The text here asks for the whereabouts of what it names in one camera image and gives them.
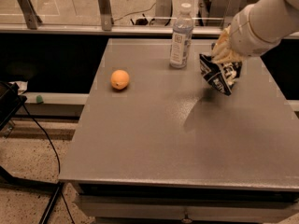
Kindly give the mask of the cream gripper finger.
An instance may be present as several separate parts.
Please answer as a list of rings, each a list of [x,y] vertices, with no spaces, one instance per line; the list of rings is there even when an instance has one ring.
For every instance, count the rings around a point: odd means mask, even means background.
[[[233,86],[235,84],[236,75],[237,71],[234,67],[228,66],[225,68],[225,77],[229,86]]]

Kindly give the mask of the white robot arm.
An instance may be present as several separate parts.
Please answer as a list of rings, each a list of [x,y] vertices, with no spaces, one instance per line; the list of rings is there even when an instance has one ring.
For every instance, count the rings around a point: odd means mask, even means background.
[[[298,30],[299,0],[259,0],[238,12],[223,30],[212,50],[212,62],[261,56]]]

